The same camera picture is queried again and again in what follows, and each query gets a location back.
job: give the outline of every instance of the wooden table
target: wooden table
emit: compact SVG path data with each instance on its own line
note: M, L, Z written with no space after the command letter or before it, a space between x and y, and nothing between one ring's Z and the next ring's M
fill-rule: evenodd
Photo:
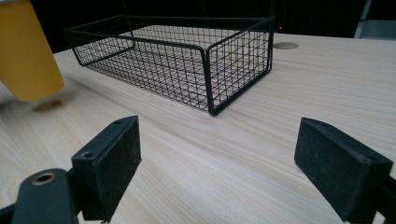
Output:
M299 48L274 49L273 71L215 118L80 67L71 50L55 54L65 86L54 96L22 103L1 85L0 206L27 176L69 170L107 124L138 115L143 161L112 223L342 223L294 163L300 120L396 161L396 42L283 41Z

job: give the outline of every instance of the black wire basket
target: black wire basket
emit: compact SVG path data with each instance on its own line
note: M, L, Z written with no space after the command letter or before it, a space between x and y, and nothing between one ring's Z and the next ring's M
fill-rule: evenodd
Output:
M272 68L273 18L120 15L64 32L80 65L212 116Z

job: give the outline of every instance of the black background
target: black background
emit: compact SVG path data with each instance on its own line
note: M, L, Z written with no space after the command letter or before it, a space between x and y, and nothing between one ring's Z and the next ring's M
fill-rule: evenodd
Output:
M134 16L269 17L276 32L353 37L365 0L124 0ZM31 0L53 53L69 49L64 28L125 14L122 0ZM394 0L374 0L369 19L395 20Z

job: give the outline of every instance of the yellow bottle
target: yellow bottle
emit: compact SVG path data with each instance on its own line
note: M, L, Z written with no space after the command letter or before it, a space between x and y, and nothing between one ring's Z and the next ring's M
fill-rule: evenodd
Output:
M0 81L20 101L50 96L64 86L28 0L0 0Z

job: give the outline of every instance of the wood grain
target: wood grain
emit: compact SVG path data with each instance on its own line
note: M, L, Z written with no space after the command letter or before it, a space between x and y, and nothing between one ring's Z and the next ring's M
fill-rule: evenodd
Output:
M108 123L137 115L143 161L112 223L342 223L294 163L300 119L396 161L396 42L275 42L299 47L274 49L273 71L215 118L80 67L71 50L55 54L57 94L22 103L0 86L0 206L15 203L27 176L70 169Z

